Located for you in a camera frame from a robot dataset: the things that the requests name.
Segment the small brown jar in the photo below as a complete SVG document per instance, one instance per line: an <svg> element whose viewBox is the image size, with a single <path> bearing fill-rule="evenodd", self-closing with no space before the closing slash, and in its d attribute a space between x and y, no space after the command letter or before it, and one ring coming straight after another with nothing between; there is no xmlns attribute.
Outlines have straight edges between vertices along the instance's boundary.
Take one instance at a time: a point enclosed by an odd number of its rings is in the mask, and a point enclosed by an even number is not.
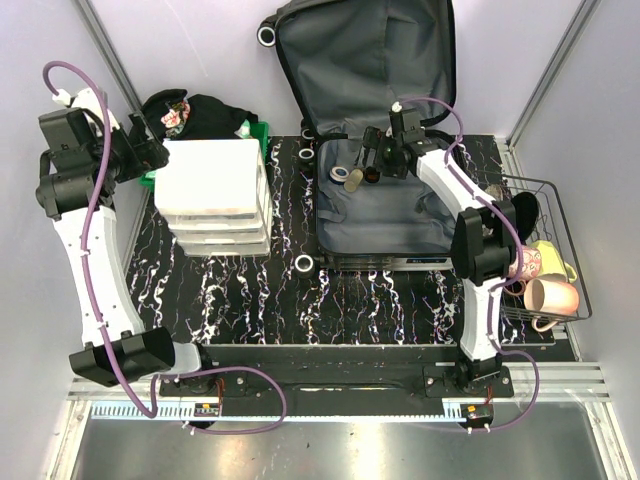
<svg viewBox="0 0 640 480"><path fill-rule="evenodd" d="M376 184L380 181L381 173L374 167L367 167L364 170L364 180L369 184Z"/></svg>

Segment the black floral print garment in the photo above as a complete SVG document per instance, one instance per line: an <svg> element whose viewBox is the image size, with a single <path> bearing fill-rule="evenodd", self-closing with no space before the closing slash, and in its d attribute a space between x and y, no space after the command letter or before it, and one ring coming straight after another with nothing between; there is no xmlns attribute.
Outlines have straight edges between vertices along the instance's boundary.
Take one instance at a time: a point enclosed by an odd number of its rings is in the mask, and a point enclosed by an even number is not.
<svg viewBox="0 0 640 480"><path fill-rule="evenodd" d="M248 110L225 104L203 94L188 97L186 89L166 89L149 97L141 112L154 134L169 140L224 140L259 117Z"/></svg>

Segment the blue lid round jar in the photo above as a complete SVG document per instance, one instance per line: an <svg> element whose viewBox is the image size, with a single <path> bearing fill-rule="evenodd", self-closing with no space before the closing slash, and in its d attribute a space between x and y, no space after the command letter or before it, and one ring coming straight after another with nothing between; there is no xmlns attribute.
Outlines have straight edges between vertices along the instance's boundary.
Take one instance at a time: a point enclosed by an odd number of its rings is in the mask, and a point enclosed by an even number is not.
<svg viewBox="0 0 640 480"><path fill-rule="evenodd" d="M344 167L334 166L329 172L329 179L331 182L341 185L346 182L350 174L350 171Z"/></svg>

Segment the white storage bins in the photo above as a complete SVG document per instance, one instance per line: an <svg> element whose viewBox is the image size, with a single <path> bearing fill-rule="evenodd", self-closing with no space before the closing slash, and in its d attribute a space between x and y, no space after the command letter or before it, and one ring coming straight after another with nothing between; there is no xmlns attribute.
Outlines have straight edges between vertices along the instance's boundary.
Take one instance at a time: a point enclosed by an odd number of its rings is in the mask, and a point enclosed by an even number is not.
<svg viewBox="0 0 640 480"><path fill-rule="evenodd" d="M272 199L256 139L166 140L154 204L184 254L265 257Z"/></svg>

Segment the space astronaut hard-shell suitcase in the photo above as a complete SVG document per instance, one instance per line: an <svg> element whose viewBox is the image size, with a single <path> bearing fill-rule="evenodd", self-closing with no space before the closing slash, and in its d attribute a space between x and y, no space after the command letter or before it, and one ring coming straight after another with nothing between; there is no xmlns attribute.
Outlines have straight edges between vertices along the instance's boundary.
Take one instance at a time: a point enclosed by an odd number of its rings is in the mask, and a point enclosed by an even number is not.
<svg viewBox="0 0 640 480"><path fill-rule="evenodd" d="M257 40L276 51L313 147L317 246L333 270L445 271L448 253L406 256L374 252L365 225L376 184L364 178L348 193L330 181L334 166L355 169L364 130L389 128L397 102L416 106L436 145L449 135L438 125L455 104L456 34L449 1L291 1L264 18Z"/></svg>

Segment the teal green garment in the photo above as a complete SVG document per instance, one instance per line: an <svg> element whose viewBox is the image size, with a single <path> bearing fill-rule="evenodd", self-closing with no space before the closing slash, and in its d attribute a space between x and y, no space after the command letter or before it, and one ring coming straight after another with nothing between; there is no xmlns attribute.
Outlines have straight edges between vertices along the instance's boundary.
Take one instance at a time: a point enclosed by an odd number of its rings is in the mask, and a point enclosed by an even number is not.
<svg viewBox="0 0 640 480"><path fill-rule="evenodd" d="M251 122L245 120L235 132L236 136L241 139L250 139L253 137L251 133Z"/></svg>

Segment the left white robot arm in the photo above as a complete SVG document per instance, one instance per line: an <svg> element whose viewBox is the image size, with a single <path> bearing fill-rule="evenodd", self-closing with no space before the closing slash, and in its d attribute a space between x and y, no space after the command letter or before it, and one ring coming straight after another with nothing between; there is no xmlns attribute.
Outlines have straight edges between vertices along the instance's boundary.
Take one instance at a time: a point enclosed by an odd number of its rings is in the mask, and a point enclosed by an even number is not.
<svg viewBox="0 0 640 480"><path fill-rule="evenodd" d="M112 387L118 379L166 373L196 396L215 386L216 372L199 348L177 343L164 327L148 329L133 306L117 246L115 187L167 165L169 153L139 113L133 128L111 128L109 164L97 182L104 140L101 118L86 108L57 110L40 116L48 143L40 157L36 199L53 222L67 253L82 314L82 348L69 356L72 371Z"/></svg>

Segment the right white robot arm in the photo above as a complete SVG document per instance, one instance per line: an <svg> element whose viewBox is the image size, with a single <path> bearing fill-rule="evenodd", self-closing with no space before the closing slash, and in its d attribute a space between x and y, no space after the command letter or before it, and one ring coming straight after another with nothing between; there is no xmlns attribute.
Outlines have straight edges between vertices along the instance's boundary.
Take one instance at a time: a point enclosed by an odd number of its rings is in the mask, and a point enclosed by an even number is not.
<svg viewBox="0 0 640 480"><path fill-rule="evenodd" d="M515 207L472 182L457 158L458 139L436 145L421 127L375 127L364 131L361 158L367 177L385 176L376 189L379 215L368 211L365 225L374 252L406 256L448 253L465 294L460 349L468 363L454 371L454 384L476 396L490 383L480 364L499 356L496 338L499 301L510 266L524 261Z"/></svg>

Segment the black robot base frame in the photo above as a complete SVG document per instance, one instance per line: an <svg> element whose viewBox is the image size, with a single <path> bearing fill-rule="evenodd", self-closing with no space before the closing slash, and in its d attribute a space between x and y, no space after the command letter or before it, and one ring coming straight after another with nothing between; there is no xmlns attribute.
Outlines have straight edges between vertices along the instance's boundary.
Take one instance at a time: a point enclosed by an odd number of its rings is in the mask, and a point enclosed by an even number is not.
<svg viewBox="0 0 640 480"><path fill-rule="evenodd" d="M304 410L369 410L412 413L436 400L466 403L511 399L508 368L491 361L480 379L455 346L276 346L207 348L218 373L203 378L166 380L165 399L198 403L221 394L222 405L252 405L287 413Z"/></svg>

